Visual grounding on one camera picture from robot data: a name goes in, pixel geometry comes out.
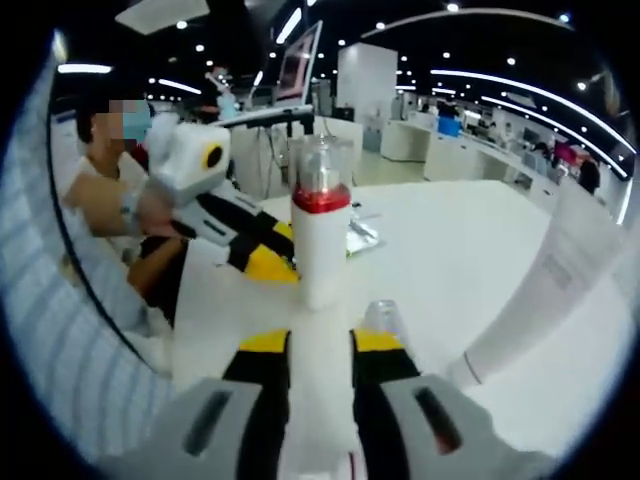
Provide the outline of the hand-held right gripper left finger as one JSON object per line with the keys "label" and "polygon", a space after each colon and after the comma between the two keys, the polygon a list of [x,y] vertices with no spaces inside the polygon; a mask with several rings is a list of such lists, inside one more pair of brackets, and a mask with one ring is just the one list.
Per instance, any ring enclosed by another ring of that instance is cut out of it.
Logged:
{"label": "hand-held right gripper left finger", "polygon": [[286,329],[245,340],[223,376],[165,406],[137,447],[99,460],[105,479],[275,479],[289,421]]}

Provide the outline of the person's left hand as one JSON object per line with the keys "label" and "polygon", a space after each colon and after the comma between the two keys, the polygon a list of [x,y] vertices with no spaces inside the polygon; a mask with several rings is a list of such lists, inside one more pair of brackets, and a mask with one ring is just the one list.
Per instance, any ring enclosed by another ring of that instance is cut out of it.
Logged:
{"label": "person's left hand", "polygon": [[140,193],[136,206],[136,218],[140,230],[146,235],[182,237],[172,225],[173,205],[155,190],[145,189]]}

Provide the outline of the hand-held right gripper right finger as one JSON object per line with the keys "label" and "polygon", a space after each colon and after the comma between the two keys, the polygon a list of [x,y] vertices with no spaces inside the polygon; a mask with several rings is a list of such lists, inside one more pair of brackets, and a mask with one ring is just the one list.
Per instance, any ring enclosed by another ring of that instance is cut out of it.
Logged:
{"label": "hand-held right gripper right finger", "polygon": [[436,375],[421,374],[391,333],[350,333],[353,414],[369,479],[548,479],[552,457],[518,450],[490,413]]}

